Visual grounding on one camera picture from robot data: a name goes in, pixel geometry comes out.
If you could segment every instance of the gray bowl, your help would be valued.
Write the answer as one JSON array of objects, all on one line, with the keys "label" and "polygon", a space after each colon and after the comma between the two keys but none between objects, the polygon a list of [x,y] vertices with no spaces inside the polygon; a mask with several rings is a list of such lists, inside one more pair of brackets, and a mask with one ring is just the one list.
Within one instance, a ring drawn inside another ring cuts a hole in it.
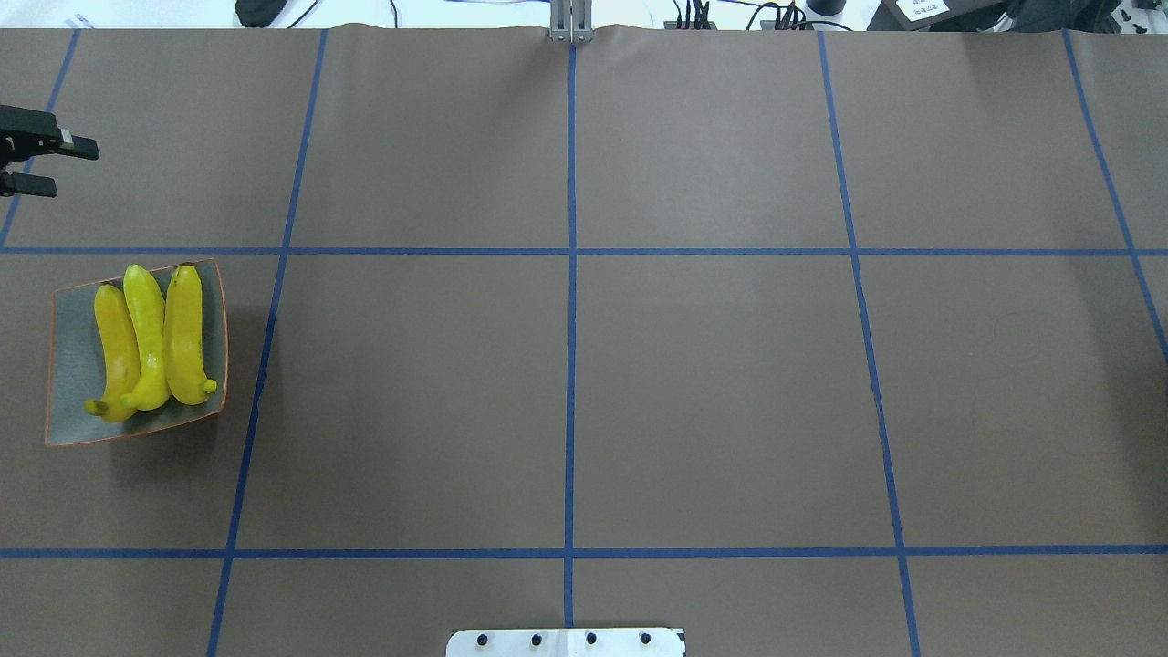
[{"label": "gray bowl", "polygon": [[[190,263],[203,283],[203,367],[218,381],[218,389],[199,406],[171,397],[154,410],[139,410],[125,422],[110,423],[84,410],[88,399],[105,389],[105,358],[93,319],[93,296],[104,283],[121,286],[121,278],[95,281],[53,293],[53,327],[49,344],[49,401],[44,420],[44,444],[65,447],[161,431],[223,410],[227,403],[227,304],[223,278],[214,260]],[[179,265],[151,270],[164,293]]]}]

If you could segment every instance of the banana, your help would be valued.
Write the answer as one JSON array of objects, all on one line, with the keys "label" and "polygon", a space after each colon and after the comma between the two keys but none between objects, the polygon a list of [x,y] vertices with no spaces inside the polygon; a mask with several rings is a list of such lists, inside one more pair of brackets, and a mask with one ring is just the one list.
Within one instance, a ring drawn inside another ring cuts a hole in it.
[{"label": "banana", "polygon": [[109,283],[99,286],[93,297],[93,317],[105,354],[105,393],[99,400],[85,400],[85,413],[106,422],[121,422],[138,412],[121,406],[120,397],[133,389],[139,373],[134,325],[121,290]]},{"label": "banana", "polygon": [[174,270],[166,289],[166,320],[162,323],[166,382],[174,397],[196,406],[218,389],[203,369],[203,283],[189,264]]},{"label": "banana", "polygon": [[162,290],[151,272],[137,264],[126,269],[121,283],[126,306],[138,340],[138,362],[141,375],[134,388],[121,395],[121,406],[138,410],[153,410],[171,399],[166,383],[166,359],[162,350]]}]

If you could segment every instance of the bowl rim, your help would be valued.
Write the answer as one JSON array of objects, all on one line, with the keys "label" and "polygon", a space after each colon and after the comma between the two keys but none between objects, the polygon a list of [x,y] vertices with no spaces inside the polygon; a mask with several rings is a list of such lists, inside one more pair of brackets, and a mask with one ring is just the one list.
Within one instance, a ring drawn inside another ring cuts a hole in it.
[{"label": "bowl rim", "polygon": [[180,262],[178,264],[172,264],[172,265],[167,265],[167,267],[158,267],[158,268],[154,268],[154,269],[147,269],[146,271],[148,271],[151,275],[154,275],[158,271],[168,271],[171,269],[178,269],[180,265],[183,265],[183,264],[192,264],[192,265],[194,265],[194,264],[201,264],[201,263],[210,263],[210,265],[215,269],[215,284],[218,286],[218,291],[220,291],[220,313],[222,313],[222,316],[223,316],[223,381],[221,381],[223,394],[220,396],[218,408],[208,410],[207,413],[204,413],[202,415],[199,415],[199,416],[195,416],[195,417],[190,417],[188,420],[182,420],[180,422],[174,422],[174,423],[171,423],[171,424],[166,424],[164,427],[152,427],[150,429],[141,429],[141,430],[134,431],[132,434],[120,434],[120,435],[110,436],[110,437],[106,437],[106,438],[93,438],[91,441],[81,441],[81,442],[76,442],[76,443],[54,443],[54,442],[49,442],[49,435],[50,435],[50,431],[53,429],[53,382],[54,382],[54,375],[53,375],[54,368],[53,368],[53,366],[56,362],[56,357],[57,357],[57,295],[60,295],[62,292],[68,292],[68,291],[71,291],[71,290],[78,290],[81,288],[98,286],[98,285],[103,285],[105,283],[119,282],[119,281],[123,281],[125,278],[125,275],[112,277],[112,278],[102,278],[100,281],[90,281],[89,283],[79,283],[77,285],[69,285],[68,288],[60,288],[60,289],[53,291],[53,312],[51,312],[51,318],[49,320],[49,385],[48,385],[47,403],[44,404],[44,447],[47,447],[49,449],[60,449],[60,448],[69,448],[69,447],[77,447],[77,445],[89,445],[89,444],[93,444],[93,443],[106,443],[106,442],[110,442],[110,441],[120,441],[120,440],[124,440],[124,438],[134,438],[134,437],[139,437],[139,436],[145,436],[147,434],[154,434],[154,433],[158,433],[158,431],[165,431],[167,429],[173,429],[175,427],[181,427],[183,424],[189,424],[192,422],[197,422],[199,420],[203,420],[203,419],[210,417],[211,415],[216,415],[216,414],[218,414],[220,412],[223,410],[223,408],[227,406],[227,393],[228,393],[228,387],[229,387],[229,381],[228,380],[230,379],[230,376],[228,375],[228,373],[231,371],[231,367],[230,367],[231,350],[228,348],[228,346],[229,346],[228,341],[230,340],[230,332],[228,331],[228,325],[227,325],[227,297],[223,295],[223,272],[220,270],[218,261],[216,261],[215,258],[201,258],[201,260],[193,260],[193,261],[183,261],[183,262]]}]

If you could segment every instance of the white bracket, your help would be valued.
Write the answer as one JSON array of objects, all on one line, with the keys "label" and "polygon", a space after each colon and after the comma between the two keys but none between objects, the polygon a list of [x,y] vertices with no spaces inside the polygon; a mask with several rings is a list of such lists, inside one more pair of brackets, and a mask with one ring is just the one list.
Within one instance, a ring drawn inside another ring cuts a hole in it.
[{"label": "white bracket", "polygon": [[583,46],[592,41],[592,0],[551,0],[548,36],[558,43]]},{"label": "white bracket", "polygon": [[686,630],[461,630],[446,643],[446,657],[686,657]]}]

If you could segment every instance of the blue grid line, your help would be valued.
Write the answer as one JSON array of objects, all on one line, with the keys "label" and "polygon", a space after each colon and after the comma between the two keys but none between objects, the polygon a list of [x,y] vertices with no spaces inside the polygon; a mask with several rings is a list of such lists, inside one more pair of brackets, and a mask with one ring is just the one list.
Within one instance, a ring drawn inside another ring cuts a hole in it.
[{"label": "blue grid line", "polygon": [[880,372],[876,369],[876,352],[872,347],[871,325],[868,320],[868,300],[864,297],[863,275],[860,269],[860,253],[856,247],[856,227],[851,216],[851,199],[848,193],[848,175],[843,167],[843,148],[840,145],[840,123],[835,115],[835,97],[832,92],[832,69],[827,60],[827,44],[823,33],[818,32],[819,61],[823,69],[823,92],[827,98],[827,117],[832,127],[832,147],[835,151],[835,171],[840,179],[840,200],[843,205],[843,222],[848,230],[848,248],[851,250],[851,277],[856,286],[856,302],[860,309],[860,326],[864,336],[864,353],[868,359],[868,379],[872,389],[872,402],[876,406],[876,420],[880,430],[881,451],[884,461],[884,485],[888,489],[888,507],[892,518],[892,538],[901,552],[897,565],[901,570],[901,593],[904,597],[904,618],[909,631],[909,648],[913,657],[920,657],[920,638],[917,632],[917,613],[912,602],[912,581],[909,576],[909,560],[904,551],[904,531],[901,527],[901,503],[896,495],[896,475],[892,471],[892,450],[888,442],[888,424],[884,420],[884,400],[880,388]]},{"label": "blue grid line", "polygon": [[[237,548],[232,560],[856,559],[1168,554],[1168,544],[919,545],[858,547]],[[0,548],[0,559],[223,559],[225,549]]]},{"label": "blue grid line", "polygon": [[317,92],[320,89],[320,71],[325,63],[325,48],[328,44],[328,30],[320,30],[320,42],[317,46],[317,63],[312,72],[312,88],[308,91],[308,106],[304,115],[304,130],[300,134],[300,152],[297,155],[296,174],[292,180],[292,192],[288,198],[288,214],[284,224],[284,243],[280,260],[276,267],[276,284],[272,288],[272,300],[267,309],[267,326],[264,328],[264,346],[259,354],[259,372],[256,376],[256,390],[251,399],[251,415],[248,419],[248,435],[243,443],[243,458],[239,464],[239,477],[236,482],[235,503],[231,507],[231,523],[228,528],[227,548],[223,555],[223,569],[220,573],[218,593],[215,596],[215,611],[211,616],[210,637],[207,642],[207,657],[214,657],[218,648],[220,630],[223,625],[223,610],[227,606],[227,592],[231,583],[231,565],[236,539],[239,534],[239,516],[243,512],[243,498],[248,490],[248,473],[251,468],[251,452],[256,442],[256,426],[259,423],[259,402],[264,396],[264,383],[267,378],[267,364],[272,353],[272,338],[276,333],[276,319],[279,316],[280,297],[284,291],[284,272],[287,268],[288,247],[292,242],[292,230],[296,227],[296,210],[300,196],[300,179],[304,175],[304,164],[308,157],[308,140],[312,136],[312,118],[317,108]]},{"label": "blue grid line", "polygon": [[1148,288],[1148,279],[1143,276],[1143,267],[1140,265],[1140,256],[1135,250],[1135,241],[1132,238],[1132,229],[1127,224],[1124,215],[1124,206],[1119,202],[1119,193],[1115,192],[1115,182],[1111,178],[1111,167],[1107,166],[1107,158],[1103,154],[1103,146],[1099,144],[1099,133],[1096,132],[1094,120],[1091,118],[1091,108],[1087,106],[1087,96],[1083,90],[1083,78],[1079,76],[1079,64],[1075,58],[1075,46],[1071,44],[1071,33],[1063,28],[1063,46],[1066,47],[1066,62],[1071,67],[1071,77],[1075,78],[1075,91],[1079,96],[1079,109],[1083,110],[1083,122],[1086,124],[1087,134],[1091,137],[1091,147],[1094,148],[1096,159],[1099,160],[1099,171],[1103,173],[1103,181],[1107,186],[1107,195],[1111,196],[1111,205],[1115,209],[1115,221],[1119,222],[1119,230],[1124,234],[1124,244],[1132,257],[1132,269],[1135,270],[1135,279],[1140,284],[1140,293],[1143,295],[1143,304],[1148,309],[1152,318],[1152,330],[1156,333],[1156,341],[1160,344],[1160,353],[1164,361],[1168,361],[1168,338],[1164,337],[1163,326],[1160,324],[1160,313],[1156,312],[1156,304],[1152,300],[1152,290]]},{"label": "blue grid line", "polygon": [[564,627],[575,624],[576,546],[576,46],[568,49],[568,381],[564,395]]},{"label": "blue grid line", "polygon": [[[207,254],[267,256],[988,256],[988,257],[1129,257],[1127,249],[997,249],[857,247],[2,247],[15,255]],[[1136,249],[1141,256],[1168,256],[1168,249]]]},{"label": "blue grid line", "polygon": [[[65,49],[65,56],[61,60],[61,70],[57,71],[57,79],[53,83],[53,91],[49,92],[49,102],[44,104],[44,111],[51,112],[53,108],[57,105],[57,96],[61,95],[61,88],[65,83],[65,72],[69,71],[69,64],[72,63],[74,53],[77,51],[77,40],[81,39],[81,30],[75,29],[72,36],[69,39],[69,48]],[[20,170],[21,173],[28,174],[33,171],[33,158],[25,160],[25,167]],[[12,202],[8,203],[8,213],[4,217],[4,227],[0,227],[0,249],[4,248],[5,242],[8,241],[8,231],[12,230],[12,222],[16,219],[16,208],[20,207],[20,194],[12,198]]]}]

